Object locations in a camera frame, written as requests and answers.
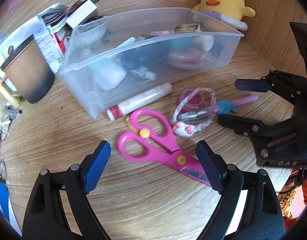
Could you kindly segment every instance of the yellow duck plush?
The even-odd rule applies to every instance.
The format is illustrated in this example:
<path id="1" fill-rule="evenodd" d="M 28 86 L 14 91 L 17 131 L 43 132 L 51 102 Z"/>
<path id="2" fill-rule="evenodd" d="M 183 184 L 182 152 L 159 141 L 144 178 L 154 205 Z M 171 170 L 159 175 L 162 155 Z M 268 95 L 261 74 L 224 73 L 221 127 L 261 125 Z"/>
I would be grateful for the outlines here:
<path id="1" fill-rule="evenodd" d="M 201 0 L 193 9 L 243 31 L 248 26 L 241 21 L 242 17 L 255 16 L 255 11 L 244 5 L 244 0 Z"/>

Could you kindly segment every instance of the scissors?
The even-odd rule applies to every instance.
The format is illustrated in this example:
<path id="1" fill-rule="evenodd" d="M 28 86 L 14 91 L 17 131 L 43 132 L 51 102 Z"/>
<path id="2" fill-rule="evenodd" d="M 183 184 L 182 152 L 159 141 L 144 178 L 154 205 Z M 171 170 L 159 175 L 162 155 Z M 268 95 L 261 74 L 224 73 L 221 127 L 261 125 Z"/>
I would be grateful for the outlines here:
<path id="1" fill-rule="evenodd" d="M 166 134 L 164 136 L 158 136 L 151 126 L 138 123 L 138 118 L 142 115 L 153 116 L 160 120 L 167 130 Z M 123 157 L 132 162 L 159 162 L 166 164 L 201 183 L 210 185 L 199 160 L 187 152 L 184 152 L 178 146 L 174 138 L 172 127 L 164 115 L 150 109 L 138 109 L 131 114 L 129 122 L 140 132 L 139 135 L 131 131 L 120 135 L 118 139 L 118 150 Z M 146 142 L 146 139 L 148 138 L 158 143 L 169 153 L 161 151 Z M 146 154 L 143 156 L 129 155 L 125 151 L 125 143 L 131 140 L 135 140 L 142 145 L 146 149 Z"/>

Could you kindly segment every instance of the glue stick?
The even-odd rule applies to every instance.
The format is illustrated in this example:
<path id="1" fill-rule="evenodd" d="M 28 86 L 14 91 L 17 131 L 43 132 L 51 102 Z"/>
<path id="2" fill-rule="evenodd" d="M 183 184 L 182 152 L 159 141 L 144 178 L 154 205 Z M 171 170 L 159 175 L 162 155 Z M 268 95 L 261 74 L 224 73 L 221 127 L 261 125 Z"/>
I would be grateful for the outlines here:
<path id="1" fill-rule="evenodd" d="M 170 83 L 164 83 L 160 86 L 149 89 L 139 95 L 131 97 L 117 105 L 109 107 L 106 112 L 111 121 L 114 121 L 125 114 L 129 114 L 132 111 L 139 109 L 153 101 L 162 98 L 172 92 L 172 86 Z"/>

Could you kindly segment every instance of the mug handle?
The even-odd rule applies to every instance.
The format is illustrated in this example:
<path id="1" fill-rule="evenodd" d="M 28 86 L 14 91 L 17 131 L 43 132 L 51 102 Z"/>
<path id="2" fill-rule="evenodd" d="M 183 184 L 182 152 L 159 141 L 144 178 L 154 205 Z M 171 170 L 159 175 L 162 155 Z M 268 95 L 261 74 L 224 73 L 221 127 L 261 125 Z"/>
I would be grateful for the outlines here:
<path id="1" fill-rule="evenodd" d="M 5 75 L 0 82 L 1 87 L 12 97 L 21 97 L 22 95 L 18 93 L 18 91 L 12 91 L 10 87 L 5 83 L 5 79 L 7 76 Z"/>

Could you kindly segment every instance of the braided bracelet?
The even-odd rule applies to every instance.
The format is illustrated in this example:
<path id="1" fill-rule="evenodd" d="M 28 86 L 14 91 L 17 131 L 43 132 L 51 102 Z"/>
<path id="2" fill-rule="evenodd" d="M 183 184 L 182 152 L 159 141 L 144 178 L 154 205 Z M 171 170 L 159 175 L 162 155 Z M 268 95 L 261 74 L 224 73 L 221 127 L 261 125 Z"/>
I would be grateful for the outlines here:
<path id="1" fill-rule="evenodd" d="M 192 99 L 197 93 L 200 91 L 206 91 L 211 94 L 211 101 L 210 105 L 214 105 L 216 103 L 215 101 L 215 91 L 211 88 L 197 88 L 194 90 L 190 95 L 188 95 L 184 100 L 180 102 L 180 104 L 177 106 L 174 114 L 172 115 L 172 121 L 175 124 L 173 126 L 173 132 L 179 136 L 182 137 L 190 137 L 195 132 L 201 131 L 202 129 L 206 128 L 212 123 L 213 118 L 216 116 L 215 114 L 210 115 L 209 118 L 201 123 L 198 123 L 196 125 L 193 124 L 187 124 L 185 122 L 178 122 L 177 116 L 180 113 L 181 109 L 188 103 L 190 99 Z"/>

